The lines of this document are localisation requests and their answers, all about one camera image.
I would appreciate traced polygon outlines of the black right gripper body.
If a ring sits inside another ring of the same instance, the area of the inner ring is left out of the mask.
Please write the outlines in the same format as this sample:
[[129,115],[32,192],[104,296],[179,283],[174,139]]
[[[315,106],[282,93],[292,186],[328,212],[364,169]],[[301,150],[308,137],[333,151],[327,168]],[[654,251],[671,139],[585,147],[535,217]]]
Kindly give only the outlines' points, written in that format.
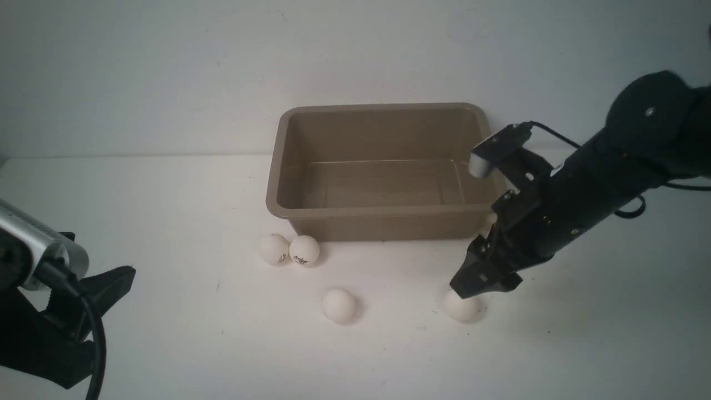
[[487,237],[472,243],[473,278],[518,278],[589,230],[589,167],[566,161],[503,161],[498,169],[518,190],[493,205]]

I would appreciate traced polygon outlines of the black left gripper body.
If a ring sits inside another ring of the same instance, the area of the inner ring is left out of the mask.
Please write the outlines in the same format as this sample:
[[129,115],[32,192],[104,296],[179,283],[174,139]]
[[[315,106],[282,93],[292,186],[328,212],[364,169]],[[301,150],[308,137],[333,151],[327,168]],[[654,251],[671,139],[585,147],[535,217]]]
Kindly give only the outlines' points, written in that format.
[[73,317],[86,321],[82,301],[52,293],[38,311],[20,289],[1,296],[1,365],[70,389],[94,373],[96,347],[78,335]]

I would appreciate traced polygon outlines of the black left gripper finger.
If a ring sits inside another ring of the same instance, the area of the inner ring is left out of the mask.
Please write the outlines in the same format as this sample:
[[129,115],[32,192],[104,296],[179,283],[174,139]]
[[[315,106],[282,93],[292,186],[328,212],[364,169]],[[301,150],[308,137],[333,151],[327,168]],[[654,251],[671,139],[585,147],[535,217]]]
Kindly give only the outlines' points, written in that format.
[[[131,291],[136,269],[121,266],[96,276],[81,279],[79,283],[103,317],[120,299]],[[65,289],[56,291],[56,327],[64,334],[89,334],[92,330],[88,313],[82,302]]]

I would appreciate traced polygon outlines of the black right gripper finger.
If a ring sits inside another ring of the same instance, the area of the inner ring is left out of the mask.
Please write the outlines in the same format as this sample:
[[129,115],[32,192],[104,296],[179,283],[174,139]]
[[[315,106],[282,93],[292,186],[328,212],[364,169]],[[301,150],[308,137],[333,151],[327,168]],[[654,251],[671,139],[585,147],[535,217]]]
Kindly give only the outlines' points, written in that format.
[[487,279],[483,293],[510,293],[523,283],[518,271],[508,267],[488,267],[483,276]]
[[449,286],[460,299],[494,291],[495,266],[491,264],[485,246],[469,246],[464,262],[455,272]]

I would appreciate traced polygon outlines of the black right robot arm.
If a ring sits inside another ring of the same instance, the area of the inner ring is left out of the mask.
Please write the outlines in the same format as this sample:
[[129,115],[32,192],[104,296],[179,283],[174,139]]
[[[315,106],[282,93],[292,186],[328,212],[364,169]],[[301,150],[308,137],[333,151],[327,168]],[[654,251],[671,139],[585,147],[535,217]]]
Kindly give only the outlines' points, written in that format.
[[[557,167],[524,147],[533,127],[548,129],[511,124],[470,152],[471,175],[498,170],[514,189],[492,204],[496,222],[472,240],[450,281],[462,299],[513,291],[520,271],[548,262],[602,220],[642,215],[647,190],[709,176],[709,86],[691,88],[670,71],[625,87],[604,127]],[[635,199],[640,207],[623,212]]]

